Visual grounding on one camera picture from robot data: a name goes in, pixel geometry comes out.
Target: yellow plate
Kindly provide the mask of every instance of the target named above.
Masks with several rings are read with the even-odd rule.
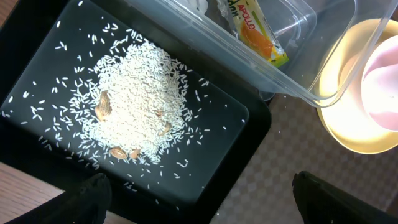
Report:
[[[376,30],[380,19],[363,21],[353,26],[330,52],[320,77],[320,94],[335,93],[358,58],[364,41]],[[386,39],[398,35],[398,22],[389,21],[373,50]],[[398,133],[382,129],[366,114],[361,99],[363,69],[358,72],[340,100],[333,106],[317,108],[326,130],[344,147],[362,154],[376,154],[398,145]]]

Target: pile of rice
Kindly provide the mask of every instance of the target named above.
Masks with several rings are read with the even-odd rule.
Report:
[[[149,158],[157,164],[158,151],[183,138],[186,76],[179,74],[180,62],[152,43],[132,44],[126,56],[118,59],[105,55],[94,68],[100,73],[98,85],[90,87],[91,109],[99,103],[100,94],[108,91],[112,112],[106,121],[80,118],[81,138],[110,148],[119,146],[127,155],[139,149],[140,161]],[[167,123],[171,130],[161,136]]]

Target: clear plastic box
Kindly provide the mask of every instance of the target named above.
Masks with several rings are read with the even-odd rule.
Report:
[[[318,107],[330,106],[340,98],[366,63],[372,46],[398,4],[398,0],[258,0],[289,57],[289,62],[278,69],[204,14],[178,0],[127,1],[259,91],[297,96]],[[374,32],[358,37],[362,44],[350,53],[359,54],[359,58],[349,75],[337,84],[335,91],[322,93],[319,81],[328,59],[347,31],[368,19],[380,21]]]

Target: gray patterned surface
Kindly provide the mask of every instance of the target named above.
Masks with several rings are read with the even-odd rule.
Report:
[[[303,223],[292,193],[296,172],[309,171],[370,205],[386,210],[398,193],[398,150],[361,155],[340,146],[315,108],[277,95],[272,126],[221,205],[212,224]]]

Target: yellow wrapper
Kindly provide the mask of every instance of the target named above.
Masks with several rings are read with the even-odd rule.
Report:
[[[289,61],[255,0],[228,0],[239,39],[275,67]]]

